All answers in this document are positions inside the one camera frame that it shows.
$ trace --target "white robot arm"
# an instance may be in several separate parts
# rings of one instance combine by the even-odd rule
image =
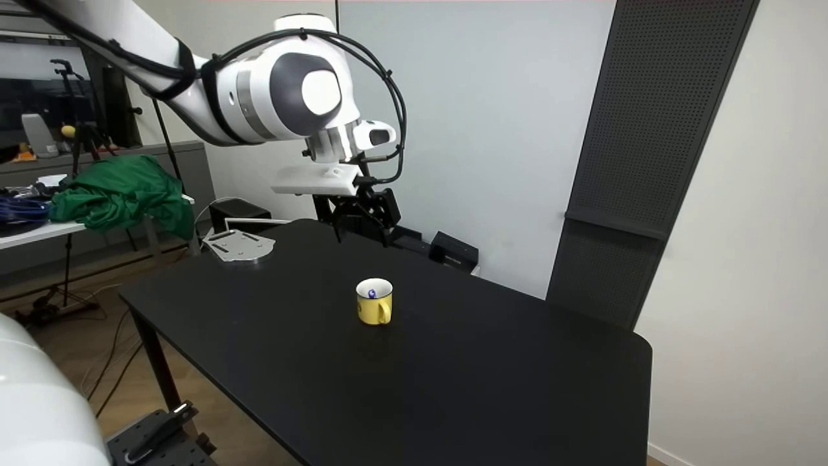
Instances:
[[[359,120],[341,55],[350,44],[323,15],[281,18],[260,41],[206,59],[132,0],[17,4],[125,70],[213,145],[306,139],[314,161],[347,164],[398,143],[391,124]]]

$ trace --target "green cloth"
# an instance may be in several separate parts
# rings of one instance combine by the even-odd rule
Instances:
[[[160,230],[193,238],[193,204],[181,183],[147,155],[94,164],[50,204],[52,222],[84,222],[89,230],[129,227],[150,218]]]

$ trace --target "small cup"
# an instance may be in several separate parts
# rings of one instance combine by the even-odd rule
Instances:
[[[393,319],[393,284],[369,277],[357,284],[357,315],[366,326],[389,326]]]

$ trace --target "table leg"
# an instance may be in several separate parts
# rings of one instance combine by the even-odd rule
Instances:
[[[173,411],[181,404],[181,397],[180,397],[173,372],[164,357],[160,339],[159,339],[156,330],[140,313],[132,312],[132,319],[136,319],[137,335],[140,335],[140,341],[146,345],[146,353],[150,357],[164,401]]]

